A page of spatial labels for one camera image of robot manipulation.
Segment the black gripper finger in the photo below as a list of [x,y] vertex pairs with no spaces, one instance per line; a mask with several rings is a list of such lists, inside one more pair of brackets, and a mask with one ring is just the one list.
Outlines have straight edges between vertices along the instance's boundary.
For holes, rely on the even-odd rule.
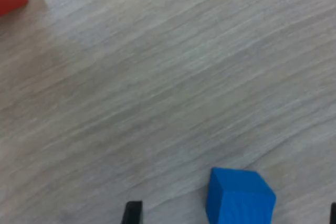
[[143,201],[128,201],[121,224],[143,224]]
[[329,224],[336,224],[336,202],[331,204]]

